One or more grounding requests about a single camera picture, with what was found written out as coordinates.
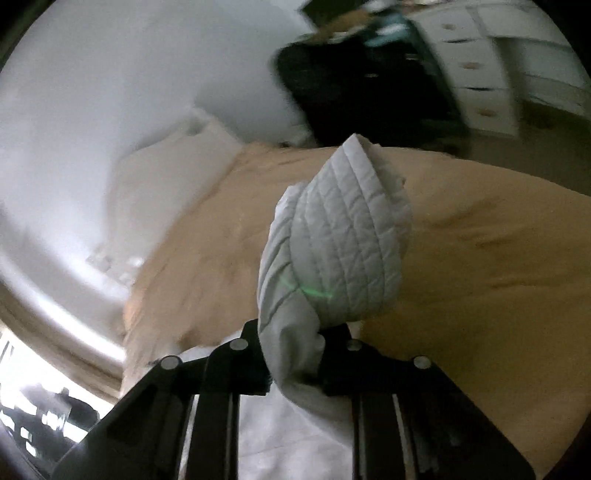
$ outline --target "white cloth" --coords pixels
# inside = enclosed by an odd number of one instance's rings
[[[378,145],[351,136],[309,184],[285,191],[262,255],[259,338],[273,380],[344,445],[352,443],[350,404],[306,380],[324,350],[320,330],[396,298],[411,225],[403,183]]]

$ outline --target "wall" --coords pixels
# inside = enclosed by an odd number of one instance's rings
[[[86,262],[113,165],[193,105],[245,141],[280,139],[299,117],[269,61],[305,31],[267,0],[57,0],[0,73],[4,281],[78,340],[117,344],[128,292]]]

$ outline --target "drawer knob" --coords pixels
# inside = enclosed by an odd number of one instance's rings
[[[482,63],[478,63],[477,61],[467,61],[462,63],[462,68],[466,70],[478,70],[482,67]]]
[[[480,116],[486,116],[488,118],[492,118],[494,116],[497,116],[497,113],[494,110],[490,110],[489,108],[479,108],[477,110],[477,113]]]

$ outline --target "white pillowcase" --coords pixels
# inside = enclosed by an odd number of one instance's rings
[[[89,262],[131,286],[174,221],[223,177],[242,147],[216,118],[198,111],[197,120],[123,158],[107,198],[108,238]]]

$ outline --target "beige bedspread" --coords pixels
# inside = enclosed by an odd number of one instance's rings
[[[251,144],[174,225],[126,307],[124,388],[148,361],[256,317],[277,200],[333,150]],[[433,358],[542,476],[591,410],[591,198],[443,154],[385,153],[407,178],[413,233],[398,304],[363,339]]]

